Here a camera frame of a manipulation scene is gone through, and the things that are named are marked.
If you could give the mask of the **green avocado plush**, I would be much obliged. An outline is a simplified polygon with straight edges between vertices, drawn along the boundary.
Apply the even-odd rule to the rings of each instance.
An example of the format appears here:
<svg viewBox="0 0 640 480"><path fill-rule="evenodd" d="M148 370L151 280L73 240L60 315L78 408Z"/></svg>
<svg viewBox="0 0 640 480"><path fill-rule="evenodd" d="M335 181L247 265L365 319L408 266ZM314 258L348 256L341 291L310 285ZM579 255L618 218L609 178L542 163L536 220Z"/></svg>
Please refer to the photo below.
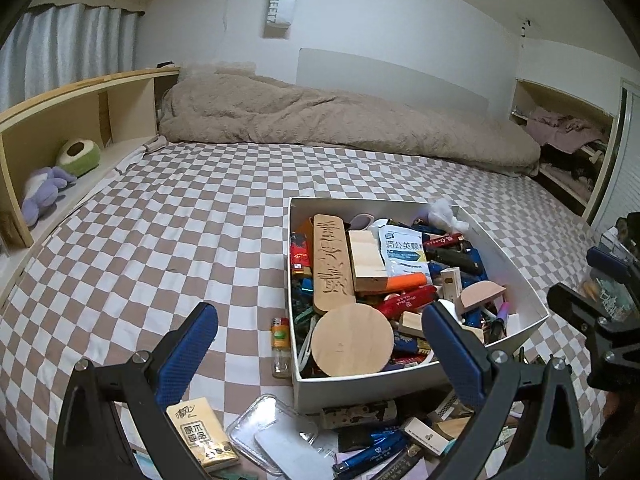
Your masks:
<svg viewBox="0 0 640 480"><path fill-rule="evenodd" d="M80 178L96 169L101 160L99 145L93 140L75 139L67 141L56 158L56 166L68 174Z"/></svg>

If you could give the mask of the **white hanging paper bag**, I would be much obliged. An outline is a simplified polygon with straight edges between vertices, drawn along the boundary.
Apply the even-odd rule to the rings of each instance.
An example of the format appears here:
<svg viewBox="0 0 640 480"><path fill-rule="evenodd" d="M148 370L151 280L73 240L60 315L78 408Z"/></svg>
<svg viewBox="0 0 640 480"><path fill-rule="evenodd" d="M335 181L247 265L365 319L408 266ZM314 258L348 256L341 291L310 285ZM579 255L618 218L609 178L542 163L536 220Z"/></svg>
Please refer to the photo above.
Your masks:
<svg viewBox="0 0 640 480"><path fill-rule="evenodd" d="M297 0L269 0L266 13L266 25L288 29L294 20Z"/></svg>

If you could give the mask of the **red lighter in box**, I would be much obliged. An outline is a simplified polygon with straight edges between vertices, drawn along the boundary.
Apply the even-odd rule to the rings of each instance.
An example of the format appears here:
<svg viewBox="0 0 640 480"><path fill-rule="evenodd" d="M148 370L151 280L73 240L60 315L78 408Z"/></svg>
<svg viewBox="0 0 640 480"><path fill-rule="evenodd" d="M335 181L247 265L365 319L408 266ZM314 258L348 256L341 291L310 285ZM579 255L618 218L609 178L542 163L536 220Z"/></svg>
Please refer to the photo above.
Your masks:
<svg viewBox="0 0 640 480"><path fill-rule="evenodd" d="M404 312L416 312L437 299L437 288L433 285L424 285L410 292L388 297L376 307L376 310L389 320L397 320Z"/></svg>

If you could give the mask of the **white medicine sachet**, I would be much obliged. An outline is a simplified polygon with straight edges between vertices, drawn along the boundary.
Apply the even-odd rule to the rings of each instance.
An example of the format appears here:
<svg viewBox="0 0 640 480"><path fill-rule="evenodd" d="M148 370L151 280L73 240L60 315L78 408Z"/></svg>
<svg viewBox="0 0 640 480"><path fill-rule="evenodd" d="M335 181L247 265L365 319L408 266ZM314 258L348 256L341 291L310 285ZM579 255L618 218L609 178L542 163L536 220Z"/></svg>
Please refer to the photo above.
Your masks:
<svg viewBox="0 0 640 480"><path fill-rule="evenodd" d="M378 229L378 241L389 276L421 273L431 281L420 232L386 224Z"/></svg>

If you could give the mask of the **carved wooden long block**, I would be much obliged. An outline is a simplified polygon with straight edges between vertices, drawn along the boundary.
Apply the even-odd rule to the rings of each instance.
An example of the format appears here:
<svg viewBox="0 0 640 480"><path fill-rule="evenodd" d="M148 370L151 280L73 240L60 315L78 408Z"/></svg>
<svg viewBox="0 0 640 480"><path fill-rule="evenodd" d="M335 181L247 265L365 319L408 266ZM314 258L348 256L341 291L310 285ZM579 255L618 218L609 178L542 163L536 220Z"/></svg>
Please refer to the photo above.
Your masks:
<svg viewBox="0 0 640 480"><path fill-rule="evenodd" d="M344 222L330 214L314 216L312 242L314 310L324 315L356 302Z"/></svg>

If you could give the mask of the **white shoe box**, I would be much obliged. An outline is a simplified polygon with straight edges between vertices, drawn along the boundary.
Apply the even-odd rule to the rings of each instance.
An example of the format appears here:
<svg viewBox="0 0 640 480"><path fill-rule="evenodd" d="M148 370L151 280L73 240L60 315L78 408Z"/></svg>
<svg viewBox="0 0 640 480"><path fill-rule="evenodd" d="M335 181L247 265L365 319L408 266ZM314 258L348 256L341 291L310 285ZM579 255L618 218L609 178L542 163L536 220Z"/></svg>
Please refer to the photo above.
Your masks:
<svg viewBox="0 0 640 480"><path fill-rule="evenodd" d="M506 336L491 344L490 350L513 353L547 321L549 310L533 286L498 245L497 237L480 225L480 217L468 208L454 204L454 215L469 225L472 245L480 252L490 278L506 286L510 313ZM428 211L427 203L392 202L391 200L352 200L351 198L293 197L288 202L288 234L296 231L315 214L332 214L350 220L356 214L374 218L392 218L407 223ZM294 408L299 413L314 414L329 406L343 406L387 400L395 396L439 387L447 382L439 362L378 374L344 377L305 378L300 374L299 352L292 350Z"/></svg>

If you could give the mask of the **white crumpled tissue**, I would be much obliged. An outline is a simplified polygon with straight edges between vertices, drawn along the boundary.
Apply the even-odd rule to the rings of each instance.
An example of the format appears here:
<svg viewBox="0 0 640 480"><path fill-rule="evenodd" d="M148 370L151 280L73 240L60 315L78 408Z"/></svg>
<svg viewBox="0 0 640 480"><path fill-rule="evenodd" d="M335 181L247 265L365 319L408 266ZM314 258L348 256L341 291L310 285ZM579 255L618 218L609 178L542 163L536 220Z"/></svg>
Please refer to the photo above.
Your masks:
<svg viewBox="0 0 640 480"><path fill-rule="evenodd" d="M469 223L459 220L454 215L448 200L444 198L439 198L431 203L430 208L428 208L427 223L449 234L464 234L469 229Z"/></svg>

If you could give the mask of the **cream lighter box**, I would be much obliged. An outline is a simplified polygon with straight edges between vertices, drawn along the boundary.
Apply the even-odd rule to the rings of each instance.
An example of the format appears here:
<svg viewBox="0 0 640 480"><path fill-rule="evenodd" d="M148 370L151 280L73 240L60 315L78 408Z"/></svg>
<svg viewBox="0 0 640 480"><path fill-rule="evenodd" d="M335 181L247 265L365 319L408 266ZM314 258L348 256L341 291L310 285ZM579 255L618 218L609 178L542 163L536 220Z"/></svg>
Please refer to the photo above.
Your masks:
<svg viewBox="0 0 640 480"><path fill-rule="evenodd" d="M400 429L411 440L435 456L442 456L449 444L446 438L416 417L406 420Z"/></svg>

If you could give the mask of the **pink semicircle block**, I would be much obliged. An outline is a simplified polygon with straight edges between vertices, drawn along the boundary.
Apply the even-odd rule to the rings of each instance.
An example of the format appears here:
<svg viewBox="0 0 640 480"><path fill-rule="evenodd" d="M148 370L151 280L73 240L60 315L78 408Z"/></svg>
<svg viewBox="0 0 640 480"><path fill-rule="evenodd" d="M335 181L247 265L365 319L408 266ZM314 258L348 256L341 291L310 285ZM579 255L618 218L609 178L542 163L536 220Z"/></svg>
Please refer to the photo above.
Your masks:
<svg viewBox="0 0 640 480"><path fill-rule="evenodd" d="M458 298L459 310L465 312L502 296L506 288L493 281L479 281L462 289Z"/></svg>

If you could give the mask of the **grey curtain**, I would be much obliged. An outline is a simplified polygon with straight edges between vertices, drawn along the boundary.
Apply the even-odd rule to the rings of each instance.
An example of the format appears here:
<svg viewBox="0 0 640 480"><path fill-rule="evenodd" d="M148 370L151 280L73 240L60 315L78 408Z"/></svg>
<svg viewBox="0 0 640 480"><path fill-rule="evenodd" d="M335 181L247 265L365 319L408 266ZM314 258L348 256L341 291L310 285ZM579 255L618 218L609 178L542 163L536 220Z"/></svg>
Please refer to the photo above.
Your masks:
<svg viewBox="0 0 640 480"><path fill-rule="evenodd" d="M81 3L26 12L1 47L1 108L134 68L140 15Z"/></svg>

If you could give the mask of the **clear plastic tray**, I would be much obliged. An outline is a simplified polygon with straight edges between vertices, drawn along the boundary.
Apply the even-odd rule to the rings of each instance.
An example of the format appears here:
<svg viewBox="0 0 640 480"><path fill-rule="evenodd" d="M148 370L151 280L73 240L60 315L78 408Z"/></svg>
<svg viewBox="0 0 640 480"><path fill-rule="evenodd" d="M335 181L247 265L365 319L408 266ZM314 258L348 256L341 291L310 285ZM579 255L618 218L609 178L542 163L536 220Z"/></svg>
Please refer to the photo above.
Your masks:
<svg viewBox="0 0 640 480"><path fill-rule="evenodd" d="M258 434L274 429L277 436L296 437L313 444L319 429L310 418L298 414L274 394L265 393L250 404L227 428L233 447L273 476L282 476L277 463L258 442Z"/></svg>

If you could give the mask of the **beige rumpled duvet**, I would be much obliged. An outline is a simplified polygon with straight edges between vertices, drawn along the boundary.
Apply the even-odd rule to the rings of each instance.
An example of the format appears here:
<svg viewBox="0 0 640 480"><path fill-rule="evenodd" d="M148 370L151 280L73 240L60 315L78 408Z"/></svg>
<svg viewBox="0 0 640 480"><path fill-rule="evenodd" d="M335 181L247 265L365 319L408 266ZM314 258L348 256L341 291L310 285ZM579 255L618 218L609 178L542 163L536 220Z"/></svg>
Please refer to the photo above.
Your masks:
<svg viewBox="0 0 640 480"><path fill-rule="evenodd" d="M447 159L502 174L536 174L540 159L536 141L508 120L416 110L224 65L181 70L163 96L158 130L171 142L335 145Z"/></svg>

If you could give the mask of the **rectangular wooden block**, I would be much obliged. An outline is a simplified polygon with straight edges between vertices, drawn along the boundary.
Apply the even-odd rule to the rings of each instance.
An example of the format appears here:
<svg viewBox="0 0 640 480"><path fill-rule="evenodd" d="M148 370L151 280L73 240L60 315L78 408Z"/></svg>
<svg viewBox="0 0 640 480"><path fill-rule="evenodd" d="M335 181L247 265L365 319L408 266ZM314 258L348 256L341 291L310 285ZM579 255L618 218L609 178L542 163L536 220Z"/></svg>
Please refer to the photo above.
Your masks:
<svg viewBox="0 0 640 480"><path fill-rule="evenodd" d="M356 292L382 292L388 275L374 234L368 230L349 231L348 238Z"/></svg>

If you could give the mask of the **purple plush toy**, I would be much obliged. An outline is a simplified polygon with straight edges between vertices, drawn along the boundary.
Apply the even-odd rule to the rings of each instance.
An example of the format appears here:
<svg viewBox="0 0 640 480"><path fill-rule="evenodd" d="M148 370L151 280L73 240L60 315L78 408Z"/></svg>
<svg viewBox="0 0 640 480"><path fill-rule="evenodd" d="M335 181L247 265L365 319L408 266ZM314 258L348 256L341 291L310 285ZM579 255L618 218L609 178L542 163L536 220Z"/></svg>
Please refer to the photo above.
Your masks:
<svg viewBox="0 0 640 480"><path fill-rule="evenodd" d="M26 226L32 228L55 204L60 193L76 181L75 176L58 166L35 170L26 181L21 206Z"/></svg>

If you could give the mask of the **clear orange-label lighter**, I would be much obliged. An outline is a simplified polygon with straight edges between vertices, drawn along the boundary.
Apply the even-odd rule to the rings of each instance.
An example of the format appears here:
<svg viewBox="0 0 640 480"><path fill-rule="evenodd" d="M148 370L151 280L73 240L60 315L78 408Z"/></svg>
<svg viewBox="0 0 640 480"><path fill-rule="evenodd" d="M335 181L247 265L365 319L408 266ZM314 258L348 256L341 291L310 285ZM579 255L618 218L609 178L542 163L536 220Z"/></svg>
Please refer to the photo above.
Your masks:
<svg viewBox="0 0 640 480"><path fill-rule="evenodd" d="M272 376L288 378L291 376L291 336L287 318L273 318L271 321Z"/></svg>

